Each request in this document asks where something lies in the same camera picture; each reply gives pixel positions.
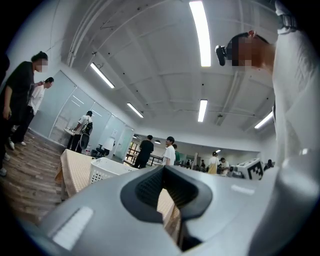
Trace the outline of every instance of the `person wearing green shirt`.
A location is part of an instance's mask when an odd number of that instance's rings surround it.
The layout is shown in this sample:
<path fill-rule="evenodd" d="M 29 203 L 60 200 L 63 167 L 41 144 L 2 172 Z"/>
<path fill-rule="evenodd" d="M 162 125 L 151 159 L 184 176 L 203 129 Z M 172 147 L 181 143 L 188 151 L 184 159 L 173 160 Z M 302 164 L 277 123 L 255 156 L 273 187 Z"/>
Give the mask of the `person wearing green shirt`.
<path fill-rule="evenodd" d="M 174 153 L 175 153 L 175 162 L 180 163 L 180 153 L 177 151 L 177 144 L 172 145 L 174 147 Z"/>

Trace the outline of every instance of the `railing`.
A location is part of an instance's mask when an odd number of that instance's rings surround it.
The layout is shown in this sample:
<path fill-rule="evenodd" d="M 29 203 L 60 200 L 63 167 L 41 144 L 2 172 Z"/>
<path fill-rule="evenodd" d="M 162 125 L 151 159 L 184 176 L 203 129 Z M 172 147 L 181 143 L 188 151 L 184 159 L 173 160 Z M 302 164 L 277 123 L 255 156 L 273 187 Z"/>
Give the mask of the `railing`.
<path fill-rule="evenodd" d="M 126 161 L 128 164 L 134 165 L 136 163 L 139 153 L 140 151 L 129 148 L 124 161 Z M 163 160 L 163 157 L 159 157 L 151 154 L 146 165 L 147 166 L 160 165 L 162 163 L 162 160 Z"/>

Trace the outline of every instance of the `linear light fixture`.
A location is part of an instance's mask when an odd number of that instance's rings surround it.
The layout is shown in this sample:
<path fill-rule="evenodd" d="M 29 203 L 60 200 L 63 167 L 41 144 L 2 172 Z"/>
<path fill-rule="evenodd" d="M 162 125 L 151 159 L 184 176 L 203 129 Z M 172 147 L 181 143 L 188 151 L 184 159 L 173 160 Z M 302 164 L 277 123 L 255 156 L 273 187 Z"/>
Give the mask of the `linear light fixture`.
<path fill-rule="evenodd" d="M 93 109 L 92 109 L 92 111 L 93 111 L 94 113 L 96 113 L 97 115 L 99 115 L 100 117 L 102 117 L 102 115 L 100 115 L 98 112 L 94 111 Z"/>
<path fill-rule="evenodd" d="M 198 35 L 202 67 L 211 66 L 211 45 L 206 12 L 202 1 L 189 2 Z"/>
<path fill-rule="evenodd" d="M 206 113 L 206 109 L 207 109 L 207 104 L 208 104 L 208 100 L 207 99 L 200 100 L 200 109 L 199 109 L 198 122 L 203 122 L 204 121 L 205 113 Z"/>
<path fill-rule="evenodd" d="M 80 99 L 78 99 L 76 96 L 72 95 L 74 98 L 76 98 L 78 101 L 80 101 L 82 104 L 84 104 Z"/>
<path fill-rule="evenodd" d="M 263 126 L 266 122 L 268 122 L 272 117 L 273 117 L 273 113 L 272 111 L 270 112 L 270 114 L 268 114 L 260 123 L 258 123 L 254 129 L 259 129 L 261 126 Z"/>
<path fill-rule="evenodd" d="M 79 104 L 77 104 L 77 103 L 75 103 L 73 100 L 71 100 L 74 104 L 76 104 L 76 105 L 78 105 L 79 107 L 80 107 L 80 105 Z"/>
<path fill-rule="evenodd" d="M 144 116 L 142 114 L 140 114 L 140 112 L 138 110 L 136 110 L 136 108 L 134 106 L 132 106 L 131 103 L 127 103 L 127 105 L 141 118 L 144 118 Z"/>
<path fill-rule="evenodd" d="M 109 81 L 109 79 L 100 71 L 100 69 L 94 64 L 93 62 L 90 65 L 91 68 L 102 78 L 103 81 L 107 83 L 110 88 L 115 88 L 115 86 L 112 84 L 112 82 Z"/>

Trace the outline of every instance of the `shoe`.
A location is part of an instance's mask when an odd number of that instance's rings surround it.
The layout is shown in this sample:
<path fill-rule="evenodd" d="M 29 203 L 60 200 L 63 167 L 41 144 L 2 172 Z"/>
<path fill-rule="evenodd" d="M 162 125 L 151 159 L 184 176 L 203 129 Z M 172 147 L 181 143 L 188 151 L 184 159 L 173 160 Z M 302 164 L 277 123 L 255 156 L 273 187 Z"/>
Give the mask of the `shoe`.
<path fill-rule="evenodd" d="M 9 147 L 12 150 L 15 150 L 15 144 L 11 141 L 11 139 L 9 139 Z"/>
<path fill-rule="evenodd" d="M 2 167 L 2 168 L 0 169 L 0 176 L 4 177 L 4 176 L 6 176 L 6 175 L 7 175 L 7 170 Z"/>
<path fill-rule="evenodd" d="M 4 160 L 10 161 L 11 156 L 8 155 L 7 153 L 4 154 Z"/>

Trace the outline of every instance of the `person wearing backpack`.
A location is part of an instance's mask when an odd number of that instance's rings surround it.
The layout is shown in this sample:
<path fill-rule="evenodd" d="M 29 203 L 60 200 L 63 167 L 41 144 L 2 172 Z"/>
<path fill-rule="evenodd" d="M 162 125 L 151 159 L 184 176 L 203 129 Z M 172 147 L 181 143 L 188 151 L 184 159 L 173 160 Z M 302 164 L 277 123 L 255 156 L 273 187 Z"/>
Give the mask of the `person wearing backpack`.
<path fill-rule="evenodd" d="M 88 111 L 86 115 L 83 115 L 79 120 L 76 128 L 74 129 L 74 137 L 72 141 L 72 151 L 76 151 L 78 153 L 81 153 L 82 149 L 80 147 L 80 138 L 81 135 L 86 133 L 90 135 L 92 130 L 92 111 Z"/>

